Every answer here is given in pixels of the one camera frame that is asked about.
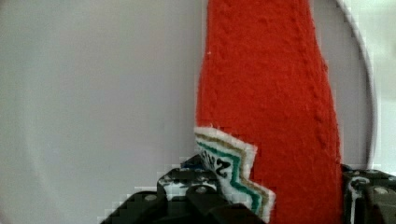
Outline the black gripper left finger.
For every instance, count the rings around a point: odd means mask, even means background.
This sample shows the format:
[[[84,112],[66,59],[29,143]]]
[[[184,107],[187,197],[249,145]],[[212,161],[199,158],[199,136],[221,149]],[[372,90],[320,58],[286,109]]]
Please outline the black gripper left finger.
[[[194,156],[163,175],[155,191],[139,191],[100,224],[265,224],[241,203],[231,203],[219,180]]]

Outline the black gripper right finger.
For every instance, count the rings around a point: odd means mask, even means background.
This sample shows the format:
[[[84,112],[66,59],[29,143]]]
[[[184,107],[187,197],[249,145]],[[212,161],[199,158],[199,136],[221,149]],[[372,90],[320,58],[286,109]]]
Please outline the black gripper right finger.
[[[396,177],[342,165],[343,224],[396,224]]]

